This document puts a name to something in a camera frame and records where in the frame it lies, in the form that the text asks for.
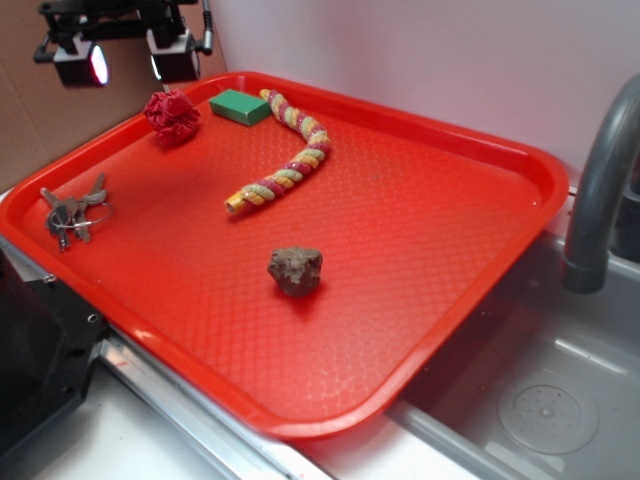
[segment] faucet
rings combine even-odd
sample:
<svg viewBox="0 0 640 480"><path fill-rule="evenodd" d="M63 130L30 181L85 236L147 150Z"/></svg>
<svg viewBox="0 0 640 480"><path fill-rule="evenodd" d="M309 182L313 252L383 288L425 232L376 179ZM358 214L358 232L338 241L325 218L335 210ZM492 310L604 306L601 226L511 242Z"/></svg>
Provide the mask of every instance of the faucet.
<svg viewBox="0 0 640 480"><path fill-rule="evenodd" d="M576 195L561 278L577 293L605 283L609 250L640 262L640 74L622 87L591 147Z"/></svg>

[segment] stone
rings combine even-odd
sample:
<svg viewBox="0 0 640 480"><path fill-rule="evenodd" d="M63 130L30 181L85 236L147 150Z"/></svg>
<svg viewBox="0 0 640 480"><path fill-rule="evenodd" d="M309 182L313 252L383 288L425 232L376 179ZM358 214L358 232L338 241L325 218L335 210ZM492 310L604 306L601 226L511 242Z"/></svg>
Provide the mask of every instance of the stone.
<svg viewBox="0 0 640 480"><path fill-rule="evenodd" d="M289 247L273 251L268 272L292 297L303 297L320 284L322 253L315 248Z"/></svg>

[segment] red pom pom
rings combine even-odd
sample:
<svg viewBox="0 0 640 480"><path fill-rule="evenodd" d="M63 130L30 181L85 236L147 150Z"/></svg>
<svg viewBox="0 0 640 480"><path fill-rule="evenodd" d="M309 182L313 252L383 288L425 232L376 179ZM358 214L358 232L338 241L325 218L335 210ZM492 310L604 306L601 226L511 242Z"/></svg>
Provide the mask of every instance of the red pom pom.
<svg viewBox="0 0 640 480"><path fill-rule="evenodd" d="M154 93L142 113L162 145L182 143L195 135L200 127L200 112L180 90Z"/></svg>

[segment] sink drain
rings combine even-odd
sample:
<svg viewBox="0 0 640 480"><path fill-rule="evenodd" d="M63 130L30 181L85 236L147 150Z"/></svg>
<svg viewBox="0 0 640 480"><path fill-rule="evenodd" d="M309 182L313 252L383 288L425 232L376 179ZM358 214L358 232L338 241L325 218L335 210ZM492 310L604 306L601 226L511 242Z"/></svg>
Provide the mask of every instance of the sink drain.
<svg viewBox="0 0 640 480"><path fill-rule="evenodd" d="M591 397L551 374L511 382L500 396L498 414L511 438L539 453L578 450L598 429L598 410Z"/></svg>

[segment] striped rope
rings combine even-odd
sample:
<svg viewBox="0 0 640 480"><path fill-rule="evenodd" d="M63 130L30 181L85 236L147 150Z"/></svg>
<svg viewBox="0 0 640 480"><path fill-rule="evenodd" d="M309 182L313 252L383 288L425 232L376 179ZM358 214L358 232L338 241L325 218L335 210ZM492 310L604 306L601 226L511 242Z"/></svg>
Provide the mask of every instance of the striped rope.
<svg viewBox="0 0 640 480"><path fill-rule="evenodd" d="M282 197L287 190L302 181L305 175L318 168L331 149L327 131L316 119L289 105L275 90L261 90L260 97L269 103L276 119L297 131L307 145L280 170L242 187L229 197L225 204L231 213L240 213L249 206L258 207Z"/></svg>

